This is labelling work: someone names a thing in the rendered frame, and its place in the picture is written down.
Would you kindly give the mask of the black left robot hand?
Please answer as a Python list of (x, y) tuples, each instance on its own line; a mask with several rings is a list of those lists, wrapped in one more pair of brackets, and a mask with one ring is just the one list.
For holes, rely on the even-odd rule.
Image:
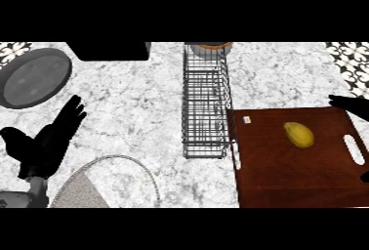
[(81, 97), (74, 95), (65, 103), (52, 123), (46, 124), (34, 137), (17, 127), (0, 129), (6, 153), (21, 162), (18, 177), (49, 179), (58, 172), (70, 142), (87, 116)]

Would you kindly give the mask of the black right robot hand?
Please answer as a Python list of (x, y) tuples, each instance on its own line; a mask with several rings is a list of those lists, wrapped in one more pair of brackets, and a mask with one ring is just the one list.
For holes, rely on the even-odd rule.
[(329, 95), (329, 105), (343, 109), (350, 114), (369, 122), (369, 100)]

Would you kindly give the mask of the yellow lemon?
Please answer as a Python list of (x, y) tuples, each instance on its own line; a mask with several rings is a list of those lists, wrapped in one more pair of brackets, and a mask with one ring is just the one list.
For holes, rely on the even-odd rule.
[(284, 130), (297, 147), (307, 148), (315, 144), (315, 134), (306, 125), (298, 122), (285, 122)]

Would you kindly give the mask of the brown wooden tray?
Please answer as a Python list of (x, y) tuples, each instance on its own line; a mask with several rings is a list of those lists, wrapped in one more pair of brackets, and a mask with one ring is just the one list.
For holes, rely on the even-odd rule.
[[(241, 168), (235, 170), (244, 208), (369, 207), (369, 150), (346, 111), (337, 107), (238, 109)], [(244, 124), (242, 117), (251, 117)], [(306, 125), (315, 144), (297, 147), (285, 122)]]

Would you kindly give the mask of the grey round pan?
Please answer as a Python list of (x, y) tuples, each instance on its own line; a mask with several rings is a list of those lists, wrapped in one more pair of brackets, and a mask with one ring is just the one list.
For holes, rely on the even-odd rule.
[(0, 105), (24, 109), (45, 103), (65, 87), (71, 73), (73, 61), (64, 51), (27, 52), (0, 69)]

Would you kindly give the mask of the black box appliance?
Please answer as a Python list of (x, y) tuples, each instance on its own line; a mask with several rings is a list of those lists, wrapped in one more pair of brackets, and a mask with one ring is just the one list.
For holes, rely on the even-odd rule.
[(151, 42), (68, 42), (79, 59), (84, 62), (146, 61)]

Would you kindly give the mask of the grey pot with orange rim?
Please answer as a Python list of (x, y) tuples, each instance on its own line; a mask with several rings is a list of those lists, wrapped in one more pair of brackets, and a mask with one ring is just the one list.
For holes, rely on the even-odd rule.
[(220, 60), (228, 56), (232, 49), (232, 43), (219, 44), (192, 44), (191, 49), (194, 54), (207, 61)]

